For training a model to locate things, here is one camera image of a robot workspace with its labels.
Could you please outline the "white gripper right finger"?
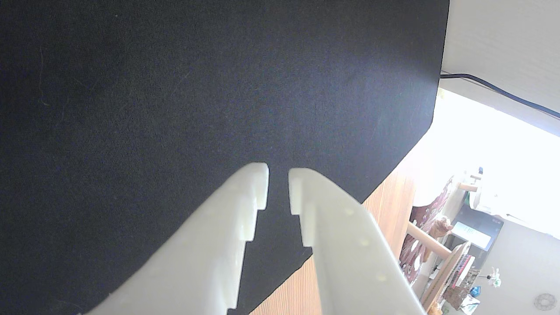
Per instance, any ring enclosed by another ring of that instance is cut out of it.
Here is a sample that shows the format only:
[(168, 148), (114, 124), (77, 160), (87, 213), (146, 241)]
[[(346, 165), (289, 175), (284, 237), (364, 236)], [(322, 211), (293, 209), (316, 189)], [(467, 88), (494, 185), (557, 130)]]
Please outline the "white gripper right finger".
[(324, 315), (424, 315), (372, 214), (313, 169), (288, 173), (290, 212), (313, 259)]

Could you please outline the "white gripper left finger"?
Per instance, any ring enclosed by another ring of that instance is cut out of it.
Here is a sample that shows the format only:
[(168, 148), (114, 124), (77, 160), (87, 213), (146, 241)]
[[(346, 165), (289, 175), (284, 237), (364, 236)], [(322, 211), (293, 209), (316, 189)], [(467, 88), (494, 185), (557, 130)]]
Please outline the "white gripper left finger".
[(238, 305), (246, 243), (267, 204), (269, 167), (230, 176), (91, 315), (226, 315)]

